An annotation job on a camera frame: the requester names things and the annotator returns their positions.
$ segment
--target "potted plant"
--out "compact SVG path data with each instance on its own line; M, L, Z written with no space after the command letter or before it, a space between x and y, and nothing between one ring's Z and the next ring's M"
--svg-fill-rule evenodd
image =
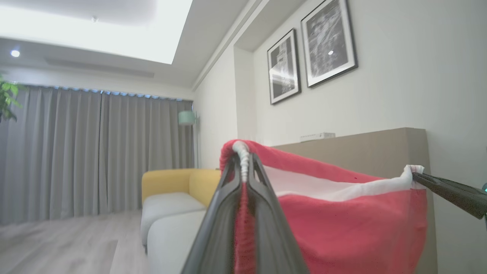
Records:
M12 104L22 107L15 98L19 93L19 88L24 88L15 83L6 82L0 75L0 122L2 120L14 119L17 121L17 116L12 112L10 106Z

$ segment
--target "yellow cushion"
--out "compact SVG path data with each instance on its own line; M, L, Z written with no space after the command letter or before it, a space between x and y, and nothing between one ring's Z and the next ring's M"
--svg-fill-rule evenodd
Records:
M189 193L189 176L196 169L155 170L142 176L142 204L147 197L156 194Z
M189 195L208 207L220 182L220 174L219 170L194 170L189 176Z

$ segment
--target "wooden floor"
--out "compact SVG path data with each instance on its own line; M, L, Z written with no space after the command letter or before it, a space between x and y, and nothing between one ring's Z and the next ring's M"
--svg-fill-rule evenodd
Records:
M0 227L0 274L147 274L141 212Z

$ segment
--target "yellow sofa armrest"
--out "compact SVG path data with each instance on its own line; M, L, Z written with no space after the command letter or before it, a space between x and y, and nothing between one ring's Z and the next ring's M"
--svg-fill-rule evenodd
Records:
M142 176L142 204L147 197L173 192L189 194L189 176L195 169L148 171Z

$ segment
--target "lamp shade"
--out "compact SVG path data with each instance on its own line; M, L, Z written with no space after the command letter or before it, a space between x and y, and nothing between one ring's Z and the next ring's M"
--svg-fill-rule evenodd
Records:
M181 111L178 114L178 123L181 126L191 126L196 123L196 116L191 110Z

